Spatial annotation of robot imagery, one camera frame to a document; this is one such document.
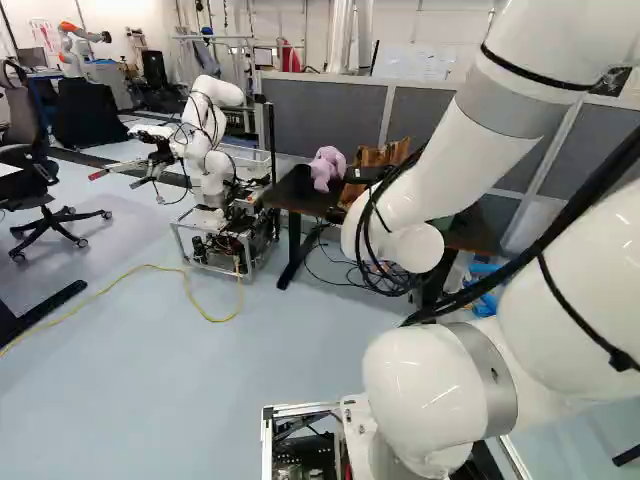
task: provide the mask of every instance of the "plush toy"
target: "plush toy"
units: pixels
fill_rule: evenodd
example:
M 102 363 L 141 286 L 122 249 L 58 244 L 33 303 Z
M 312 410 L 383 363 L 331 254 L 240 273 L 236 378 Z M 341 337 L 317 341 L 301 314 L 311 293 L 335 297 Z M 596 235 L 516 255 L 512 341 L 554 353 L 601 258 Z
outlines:
M 309 164 L 313 188 L 319 192 L 329 191 L 329 180 L 332 178 L 344 178 L 347 171 L 347 160 L 336 147 L 320 147 L 316 158 Z

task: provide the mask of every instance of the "white robotic arm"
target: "white robotic arm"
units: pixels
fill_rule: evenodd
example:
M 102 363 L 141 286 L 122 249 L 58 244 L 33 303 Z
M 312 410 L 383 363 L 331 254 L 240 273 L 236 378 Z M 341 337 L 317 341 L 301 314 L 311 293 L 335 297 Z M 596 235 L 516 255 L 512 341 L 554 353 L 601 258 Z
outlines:
M 370 227 L 376 254 L 414 272 L 435 265 L 442 240 L 424 221 L 476 201 L 609 66 L 630 63 L 639 14 L 630 0 L 511 0 L 421 159 L 380 197 Z M 367 201 L 356 201 L 343 227 L 352 257 Z M 636 181 L 575 221 L 543 257 L 566 301 L 635 362 L 639 202 Z M 369 347 L 363 373 L 379 438 L 411 475 L 438 479 L 476 440 L 640 395 L 640 371 L 612 367 L 537 262 L 510 282 L 497 318 L 387 332 Z M 369 450 L 376 480 L 384 478 L 371 457 L 379 452 Z
M 240 105 L 244 94 L 235 85 L 208 75 L 199 76 L 187 99 L 178 132 L 167 126 L 134 125 L 129 135 L 157 146 L 158 151 L 145 160 L 109 165 L 89 175 L 96 180 L 111 172 L 144 170 L 146 175 L 131 184 L 137 188 L 156 181 L 177 159 L 184 159 L 193 193 L 199 205 L 225 207 L 225 180 L 234 174 L 229 155 L 216 150 L 227 125 L 218 105 Z
M 420 161 L 378 201 L 393 232 L 377 216 L 371 219 L 378 257 L 413 272 L 433 268 L 444 245 L 424 222 L 478 200 L 609 66 L 629 62 L 638 39 L 637 11 L 628 0 L 510 1 Z M 365 194 L 354 203 L 342 229 L 342 249 L 350 258 L 367 200 Z M 406 258 L 417 244 L 423 248 Z
M 60 43 L 62 45 L 62 51 L 58 53 L 59 60 L 69 67 L 66 69 L 65 75 L 68 77 L 84 77 L 81 65 L 84 63 L 78 55 L 72 52 L 73 40 L 70 34 L 74 34 L 76 37 L 86 40 L 87 42 L 98 43 L 111 43 L 111 34 L 107 31 L 102 33 L 90 33 L 85 32 L 82 28 L 76 27 L 71 22 L 60 22 L 58 25 L 58 32 L 60 33 Z
M 219 105 L 237 106 L 244 100 L 242 90 L 208 75 L 199 76 L 191 88 L 182 114 L 186 129 L 193 130 L 188 143 L 173 143 L 187 161 L 196 201 L 209 207 L 224 207 L 224 181 L 234 175 L 229 155 L 216 150 L 227 126 Z

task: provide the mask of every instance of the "whiteboard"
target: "whiteboard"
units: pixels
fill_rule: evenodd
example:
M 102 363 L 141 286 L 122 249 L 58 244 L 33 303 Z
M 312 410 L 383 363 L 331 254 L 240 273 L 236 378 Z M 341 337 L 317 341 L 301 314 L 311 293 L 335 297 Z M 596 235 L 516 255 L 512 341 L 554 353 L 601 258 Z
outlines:
M 457 60 L 452 45 L 380 43 L 373 76 L 414 81 L 444 81 Z

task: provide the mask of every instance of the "blue floor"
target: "blue floor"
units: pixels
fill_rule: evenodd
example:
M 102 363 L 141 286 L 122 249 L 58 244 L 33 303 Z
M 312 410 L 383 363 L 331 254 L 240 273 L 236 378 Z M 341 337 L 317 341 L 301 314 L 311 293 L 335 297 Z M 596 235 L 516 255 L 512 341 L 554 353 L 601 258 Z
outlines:
M 127 155 L 118 145 L 109 158 Z M 105 154 L 107 147 L 96 148 Z M 73 225 L 88 238 L 86 250 L 48 232 L 27 249 L 29 263 L 17 266 L 3 257 L 16 243 L 8 227 L 38 212 L 7 213 L 0 224 L 0 297 L 14 312 L 78 278 L 88 290 L 56 315 L 134 266 L 181 266 L 168 222 L 189 200 L 160 206 L 151 188 L 132 191 L 131 177 L 88 182 L 94 169 L 59 163 L 52 208 L 107 208 L 114 218 Z M 159 188 L 167 199 L 182 193 Z M 403 298 L 322 284 L 306 271 L 286 292 L 277 290 L 287 259 L 284 233 L 245 287 L 242 314 L 228 324 L 203 320 L 178 275 L 145 271 L 0 359 L 0 479 L 257 479 L 264 405 L 362 391 L 366 345 L 412 307 Z M 337 246 L 329 253 L 339 255 Z M 337 282 L 348 269 L 318 250 L 309 266 Z M 201 271 L 190 278 L 210 314 L 234 310 L 233 280 Z M 535 479 L 640 478 L 638 463 L 617 469 L 609 461 L 640 442 L 639 406 L 634 400 L 601 407 L 512 439 Z

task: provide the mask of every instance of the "black table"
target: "black table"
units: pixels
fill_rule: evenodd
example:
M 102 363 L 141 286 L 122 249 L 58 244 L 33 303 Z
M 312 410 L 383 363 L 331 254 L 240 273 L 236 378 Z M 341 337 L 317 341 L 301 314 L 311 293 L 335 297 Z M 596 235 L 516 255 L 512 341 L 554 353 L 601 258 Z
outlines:
M 323 230 L 322 226 L 315 226 L 301 242 L 302 215 L 320 217 L 334 224 L 342 224 L 346 215 L 338 207 L 343 181 L 331 180 L 329 193 L 321 193 L 309 187 L 308 178 L 309 167 L 296 165 L 262 197 L 266 206 L 289 212 L 289 263 L 278 279 L 280 290 L 287 289 Z M 440 263 L 423 282 L 419 307 L 430 305 L 438 299 L 460 250 L 491 256 L 500 249 L 499 240 L 486 224 L 478 205 L 456 215 L 449 230 L 442 232 L 442 235 L 445 252 Z

